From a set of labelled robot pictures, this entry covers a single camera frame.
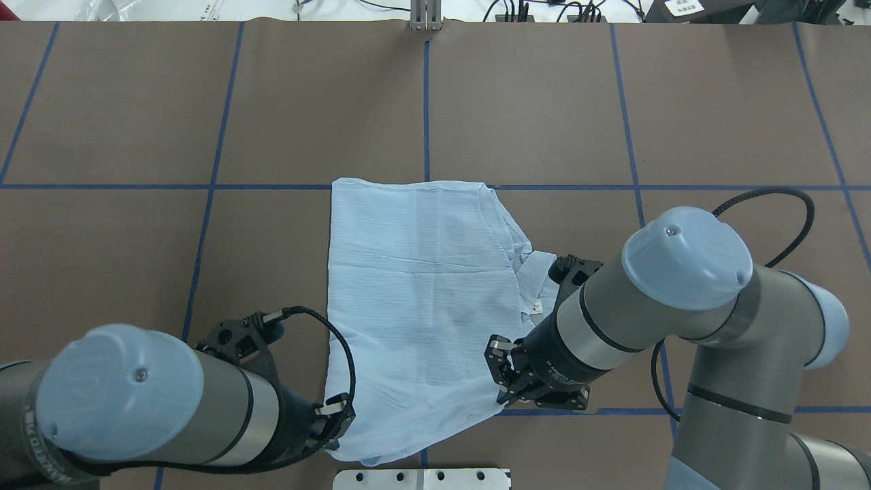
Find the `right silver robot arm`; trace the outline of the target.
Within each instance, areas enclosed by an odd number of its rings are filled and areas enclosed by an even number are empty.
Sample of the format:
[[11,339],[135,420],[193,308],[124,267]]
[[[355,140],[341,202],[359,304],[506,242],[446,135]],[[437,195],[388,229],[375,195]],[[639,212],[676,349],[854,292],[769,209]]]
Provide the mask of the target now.
[[796,434],[802,376],[849,338],[837,297],[754,263],[732,227],[677,207],[609,263],[574,255],[548,270],[553,312],[525,337],[492,335],[497,403],[585,410],[591,383],[656,342],[696,345],[666,489],[868,489],[869,453]]

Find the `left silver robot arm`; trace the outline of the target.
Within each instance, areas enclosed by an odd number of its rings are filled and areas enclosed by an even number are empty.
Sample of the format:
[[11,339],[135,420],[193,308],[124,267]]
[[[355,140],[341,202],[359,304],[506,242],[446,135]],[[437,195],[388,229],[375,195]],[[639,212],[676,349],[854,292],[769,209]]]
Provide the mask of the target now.
[[335,449],[354,394],[280,385],[269,351],[240,365],[160,331],[105,325],[49,361],[2,365],[3,489],[97,489],[115,472],[285,468]]

